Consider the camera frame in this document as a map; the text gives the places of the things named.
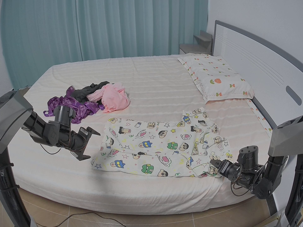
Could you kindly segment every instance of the white wall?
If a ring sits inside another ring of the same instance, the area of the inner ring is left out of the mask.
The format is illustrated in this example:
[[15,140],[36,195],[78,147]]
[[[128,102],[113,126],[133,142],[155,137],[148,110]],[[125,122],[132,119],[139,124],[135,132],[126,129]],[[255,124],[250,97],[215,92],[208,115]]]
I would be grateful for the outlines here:
[[[0,0],[0,11],[1,11],[2,0]],[[9,78],[9,73],[7,71],[5,59],[2,53],[2,42],[0,37],[0,96],[8,91],[12,90],[13,86]]]
[[303,0],[208,0],[207,32],[214,22],[256,34],[303,62]]

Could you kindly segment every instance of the white label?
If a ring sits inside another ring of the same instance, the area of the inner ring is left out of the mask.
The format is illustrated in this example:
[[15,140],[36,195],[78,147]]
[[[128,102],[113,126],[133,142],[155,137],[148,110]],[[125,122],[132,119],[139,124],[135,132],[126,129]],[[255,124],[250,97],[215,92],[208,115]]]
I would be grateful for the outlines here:
[[226,163],[225,163],[225,166],[223,167],[223,169],[222,169],[222,173],[224,173],[225,172],[225,170],[226,170],[226,168],[228,167],[228,165],[229,165],[229,162],[227,161]]
[[71,151],[71,154],[74,155],[74,157],[78,157],[78,155],[76,153],[74,153],[73,151]]
[[86,135],[88,135],[89,133],[85,130],[85,129],[83,129],[83,128],[80,128],[80,131],[82,131],[84,134],[86,134]]

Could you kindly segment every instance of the floral bedding under pillow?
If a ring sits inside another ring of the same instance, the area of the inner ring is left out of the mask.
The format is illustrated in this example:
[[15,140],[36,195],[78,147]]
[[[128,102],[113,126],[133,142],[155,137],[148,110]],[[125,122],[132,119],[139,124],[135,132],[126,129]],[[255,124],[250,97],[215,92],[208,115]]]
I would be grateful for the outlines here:
[[205,103],[211,100],[254,97],[249,83],[219,56],[184,55],[178,60],[191,75]]

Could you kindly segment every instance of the green cartoon character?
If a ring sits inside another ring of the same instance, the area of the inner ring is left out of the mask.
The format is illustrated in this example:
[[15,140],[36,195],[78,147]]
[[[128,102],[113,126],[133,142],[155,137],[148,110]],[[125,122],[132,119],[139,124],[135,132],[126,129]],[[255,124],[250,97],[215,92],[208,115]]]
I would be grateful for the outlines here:
[[178,147],[178,144],[175,143],[175,142],[169,142],[169,143],[167,144],[167,148],[168,148],[168,149],[173,149],[173,150],[175,150],[175,149],[177,149],[177,147]]
[[145,174],[152,174],[154,170],[154,166],[150,165],[150,164],[145,164],[142,166],[142,172]]

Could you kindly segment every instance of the black garment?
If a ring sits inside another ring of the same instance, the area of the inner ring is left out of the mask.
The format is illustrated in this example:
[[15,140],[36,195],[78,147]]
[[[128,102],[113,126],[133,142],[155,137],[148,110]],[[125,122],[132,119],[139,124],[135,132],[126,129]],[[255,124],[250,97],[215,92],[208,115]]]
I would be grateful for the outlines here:
[[71,93],[71,96],[75,98],[80,103],[85,103],[88,101],[87,95],[94,93],[96,90],[101,89],[104,85],[108,84],[108,81],[103,81],[100,84],[91,84],[90,86],[84,87],[82,89],[75,90]]

